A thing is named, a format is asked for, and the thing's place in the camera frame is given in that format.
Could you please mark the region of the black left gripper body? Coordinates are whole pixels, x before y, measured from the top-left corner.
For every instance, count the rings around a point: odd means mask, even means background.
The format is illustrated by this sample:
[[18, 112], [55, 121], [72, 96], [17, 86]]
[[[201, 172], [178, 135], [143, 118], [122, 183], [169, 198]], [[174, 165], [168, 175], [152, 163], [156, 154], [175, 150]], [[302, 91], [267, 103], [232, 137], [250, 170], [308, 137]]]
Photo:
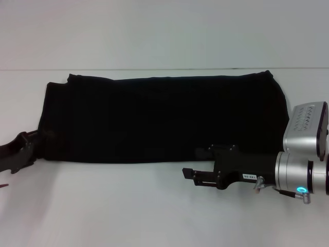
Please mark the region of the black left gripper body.
[[1, 146], [1, 172], [10, 170], [11, 174], [15, 174], [35, 162], [29, 159], [26, 134], [21, 132], [13, 141]]

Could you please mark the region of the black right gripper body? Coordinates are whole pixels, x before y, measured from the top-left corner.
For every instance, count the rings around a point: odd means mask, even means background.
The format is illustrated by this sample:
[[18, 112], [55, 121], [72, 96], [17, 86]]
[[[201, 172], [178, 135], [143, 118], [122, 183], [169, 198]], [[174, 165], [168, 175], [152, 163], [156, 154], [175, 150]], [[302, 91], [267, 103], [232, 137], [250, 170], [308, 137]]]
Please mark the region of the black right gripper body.
[[276, 154], [254, 154], [238, 149], [215, 148], [214, 173], [217, 189], [224, 190], [235, 182], [256, 183], [258, 177], [263, 184], [275, 184]]

